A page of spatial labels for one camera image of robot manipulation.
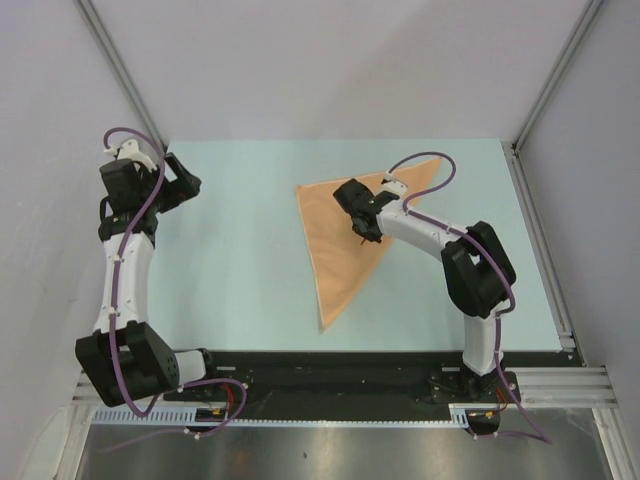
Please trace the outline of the orange cloth napkin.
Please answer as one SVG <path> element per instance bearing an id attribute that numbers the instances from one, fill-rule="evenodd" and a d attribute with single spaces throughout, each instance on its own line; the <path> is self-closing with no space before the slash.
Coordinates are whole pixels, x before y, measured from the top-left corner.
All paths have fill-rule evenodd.
<path id="1" fill-rule="evenodd" d="M 359 243 L 350 217 L 333 198 L 346 177 L 300 185 L 296 201 L 313 270 L 319 324 L 326 331 L 351 303 L 392 245 Z"/>

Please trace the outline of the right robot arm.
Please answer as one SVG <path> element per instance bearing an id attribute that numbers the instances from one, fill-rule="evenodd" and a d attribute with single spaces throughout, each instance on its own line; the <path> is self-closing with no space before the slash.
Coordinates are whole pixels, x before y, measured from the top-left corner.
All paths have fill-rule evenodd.
<path id="1" fill-rule="evenodd" d="M 407 186 L 387 177 L 373 193 L 352 178 L 333 197 L 363 240 L 401 240 L 442 264 L 449 298 L 464 315 L 463 393 L 484 401 L 497 389 L 503 357 L 501 317 L 515 309 L 516 272 L 493 227 L 483 221 L 463 228 L 409 206 Z"/>

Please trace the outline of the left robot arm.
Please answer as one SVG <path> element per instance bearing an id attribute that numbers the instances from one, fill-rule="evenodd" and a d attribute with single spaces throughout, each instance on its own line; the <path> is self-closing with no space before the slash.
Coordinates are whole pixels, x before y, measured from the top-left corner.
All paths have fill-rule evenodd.
<path id="1" fill-rule="evenodd" d="M 206 366 L 204 350 L 175 351 L 149 323 L 148 280 L 157 217 L 196 197 L 201 186 L 174 154 L 165 155 L 164 165 L 174 179 L 132 158 L 100 168 L 107 190 L 98 228 L 106 257 L 105 285 L 93 331 L 77 340 L 75 355 L 108 407 L 183 385 L 207 400 L 221 387 L 220 374 Z"/>

